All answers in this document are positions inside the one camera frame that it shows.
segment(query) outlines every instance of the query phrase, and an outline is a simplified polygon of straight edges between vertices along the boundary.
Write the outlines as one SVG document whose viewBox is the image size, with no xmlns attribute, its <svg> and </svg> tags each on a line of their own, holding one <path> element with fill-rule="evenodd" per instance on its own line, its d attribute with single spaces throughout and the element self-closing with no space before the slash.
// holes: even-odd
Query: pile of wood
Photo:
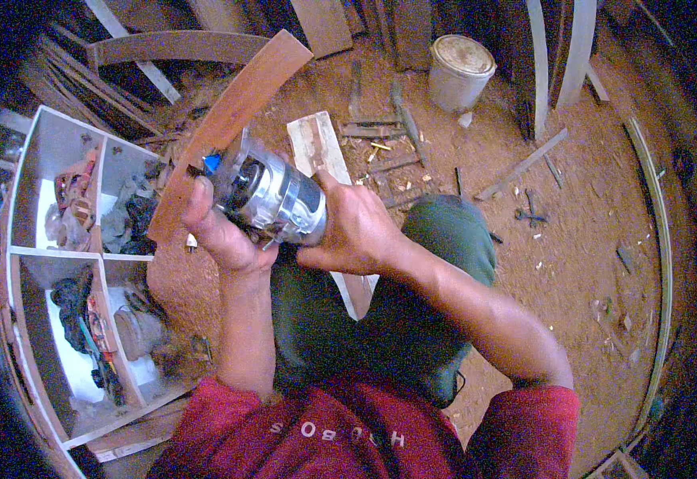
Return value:
<svg viewBox="0 0 697 479">
<path fill-rule="evenodd" d="M 49 38 L 40 39 L 18 78 L 44 104 L 96 128 L 126 138 L 162 133 L 150 105 L 104 82 Z"/>
</svg>

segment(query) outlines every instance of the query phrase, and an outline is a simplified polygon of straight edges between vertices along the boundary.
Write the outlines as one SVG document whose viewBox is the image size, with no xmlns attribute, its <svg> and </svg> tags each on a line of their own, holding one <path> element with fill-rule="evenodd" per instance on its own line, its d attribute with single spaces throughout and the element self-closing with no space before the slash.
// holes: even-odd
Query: red t-shirt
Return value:
<svg viewBox="0 0 697 479">
<path fill-rule="evenodd" d="M 492 398 L 464 452 L 442 412 L 351 375 L 273 406 L 206 378 L 149 477 L 566 477 L 579 402 L 567 388 Z"/>
</svg>

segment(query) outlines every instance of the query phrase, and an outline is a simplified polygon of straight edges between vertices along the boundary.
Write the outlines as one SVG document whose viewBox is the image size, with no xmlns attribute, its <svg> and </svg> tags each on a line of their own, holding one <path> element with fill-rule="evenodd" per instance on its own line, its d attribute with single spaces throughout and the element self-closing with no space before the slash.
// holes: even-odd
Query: cloth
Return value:
<svg viewBox="0 0 697 479">
<path fill-rule="evenodd" d="M 372 376 L 274 406 L 206 378 L 149 477 L 566 477 L 578 409 L 560 386 L 500 393 L 464 452 L 438 408 Z"/>
<path fill-rule="evenodd" d="M 489 230 L 471 202 L 459 196 L 423 197 L 409 211 L 402 233 L 477 281 L 487 286 L 495 281 Z M 271 290 L 277 389 L 293 392 L 361 364 L 399 378 L 439 408 L 455 399 L 457 370 L 471 346 L 404 285 L 381 277 L 370 310 L 357 323 L 348 316 L 332 276 L 299 267 L 296 249 L 283 244 Z"/>
</svg>

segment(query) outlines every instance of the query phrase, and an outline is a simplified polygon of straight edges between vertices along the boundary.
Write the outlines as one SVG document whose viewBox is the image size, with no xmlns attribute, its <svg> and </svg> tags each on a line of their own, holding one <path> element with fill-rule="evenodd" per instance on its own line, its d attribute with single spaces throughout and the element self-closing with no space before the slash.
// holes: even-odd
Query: dirt floor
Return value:
<svg viewBox="0 0 697 479">
<path fill-rule="evenodd" d="M 425 73 L 395 73 L 380 51 L 367 39 L 359 39 L 352 51 L 311 62 L 287 82 L 257 115 L 253 135 L 268 148 L 291 156 L 287 122 L 321 110 L 330 113 L 335 126 L 347 121 L 354 60 L 361 62 L 363 70 L 363 114 L 383 116 L 393 111 L 388 91 L 398 78 L 430 151 L 431 169 L 414 165 L 400 170 L 391 179 L 392 190 L 405 188 L 407 182 L 425 186 L 423 177 L 430 175 L 439 191 L 454 193 L 454 169 L 459 166 L 464 194 L 470 197 L 504 177 L 560 129 L 568 128 L 568 138 L 548 154 L 562 171 L 563 189 L 541 160 L 502 196 L 480 207 L 489 227 L 505 239 L 505 244 L 496 246 L 496 287 L 536 312 L 568 350 L 582 403 L 572 477 L 587 473 L 631 434 L 649 382 L 660 316 L 657 235 L 641 187 L 640 167 L 622 128 L 630 116 L 641 122 L 653 157 L 667 168 L 661 181 L 673 236 L 674 324 L 687 309 L 687 293 L 681 285 L 692 273 L 688 245 L 693 225 L 669 160 L 668 130 L 647 84 L 604 29 L 592 65 L 612 102 L 598 106 L 584 88 L 578 103 L 549 114 L 546 137 L 532 144 L 521 138 L 515 123 L 515 92 L 506 80 L 494 77 L 489 82 L 474 110 L 473 123 L 463 129 L 456 116 L 430 102 Z M 194 107 L 212 104 L 226 82 L 209 71 L 196 78 L 186 75 L 184 83 L 195 83 L 196 90 L 166 111 L 172 119 L 168 122 L 174 126 Z M 198 124 L 199 120 L 189 120 L 187 134 Z M 347 142 L 343 151 L 352 179 L 363 177 L 371 151 L 368 142 Z M 389 152 L 389 156 L 397 154 L 396 149 Z M 365 184 L 374 187 L 372 181 Z M 525 188 L 535 191 L 538 209 L 551 218 L 547 225 L 532 229 L 514 218 L 516 208 L 527 208 Z M 400 224 L 403 214 L 404 208 L 392 210 Z M 161 245 L 149 267 L 149 282 L 169 314 L 190 317 L 189 329 L 200 331 L 217 317 L 212 298 L 216 272 L 202 253 L 186 260 L 181 238 L 185 235 L 178 232 L 174 244 Z M 618 245 L 632 251 L 637 264 L 633 274 L 626 273 L 615 255 Z M 609 314 L 605 311 L 608 298 Z M 620 326 L 625 314 L 633 322 L 629 333 Z M 623 351 L 614 347 L 598 321 L 610 325 Z M 638 358 L 631 361 L 634 350 Z M 466 359 L 462 373 L 467 384 L 447 414 L 465 445 L 489 399 L 507 390 L 510 383 L 477 352 Z"/>
</svg>

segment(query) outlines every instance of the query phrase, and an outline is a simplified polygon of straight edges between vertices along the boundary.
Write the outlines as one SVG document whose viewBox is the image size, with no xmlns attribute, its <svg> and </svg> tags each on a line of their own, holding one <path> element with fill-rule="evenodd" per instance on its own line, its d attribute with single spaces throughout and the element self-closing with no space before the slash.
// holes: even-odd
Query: metal bucket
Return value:
<svg viewBox="0 0 697 479">
<path fill-rule="evenodd" d="M 495 73 L 495 58 L 481 43 L 463 35 L 439 37 L 431 54 L 431 101 L 448 113 L 472 109 Z"/>
</svg>

